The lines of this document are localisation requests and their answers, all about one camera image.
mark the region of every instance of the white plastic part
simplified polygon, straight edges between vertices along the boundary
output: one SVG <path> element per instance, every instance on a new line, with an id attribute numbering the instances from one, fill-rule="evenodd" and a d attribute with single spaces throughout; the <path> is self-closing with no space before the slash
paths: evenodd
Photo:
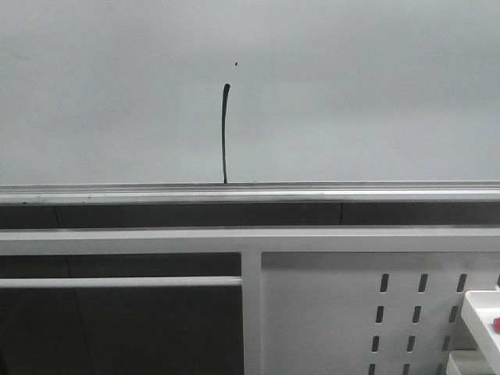
<path id="1" fill-rule="evenodd" d="M 239 276 L 0 279 L 0 288 L 171 288 L 239 285 Z"/>
<path id="2" fill-rule="evenodd" d="M 479 350 L 450 352 L 446 375 L 492 375 L 493 370 Z"/>
<path id="3" fill-rule="evenodd" d="M 500 291 L 468 291 L 463 300 L 462 318 L 476 339 L 493 373 L 500 373 L 500 334 L 493 320 L 500 317 Z"/>

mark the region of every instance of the white metal frame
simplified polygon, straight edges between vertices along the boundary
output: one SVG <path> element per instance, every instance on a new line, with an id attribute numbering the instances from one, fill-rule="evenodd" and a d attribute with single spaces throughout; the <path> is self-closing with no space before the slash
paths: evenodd
<path id="1" fill-rule="evenodd" d="M 261 262 L 265 252 L 499 251 L 500 228 L 495 227 L 0 231 L 0 255 L 241 253 L 247 375 L 262 373 Z M 240 283 L 237 277 L 224 280 Z"/>
<path id="2" fill-rule="evenodd" d="M 241 277 L 75 277 L 45 279 L 0 279 L 0 288 L 175 288 L 235 287 Z"/>

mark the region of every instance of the white horizontal bar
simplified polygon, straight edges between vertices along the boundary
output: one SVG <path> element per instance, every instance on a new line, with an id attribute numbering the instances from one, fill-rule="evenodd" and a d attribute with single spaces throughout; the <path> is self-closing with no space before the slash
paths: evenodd
<path id="1" fill-rule="evenodd" d="M 0 279 L 0 288 L 8 289 L 231 287 L 238 285 L 241 285 L 239 276 Z"/>
<path id="2" fill-rule="evenodd" d="M 0 230 L 0 260 L 4 255 L 210 252 L 500 253 L 500 227 Z"/>

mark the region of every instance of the gray wall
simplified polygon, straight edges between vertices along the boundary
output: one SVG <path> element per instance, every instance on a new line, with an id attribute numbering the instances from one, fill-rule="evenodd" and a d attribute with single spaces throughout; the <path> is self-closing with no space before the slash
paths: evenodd
<path id="1" fill-rule="evenodd" d="M 0 6 L 2 185 L 500 180 L 498 2 Z"/>

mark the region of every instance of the white vertical post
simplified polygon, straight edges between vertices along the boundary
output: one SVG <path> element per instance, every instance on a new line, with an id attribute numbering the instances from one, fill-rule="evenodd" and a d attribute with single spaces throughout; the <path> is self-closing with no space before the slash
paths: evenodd
<path id="1" fill-rule="evenodd" d="M 241 254 L 245 375 L 262 374 L 262 255 Z"/>

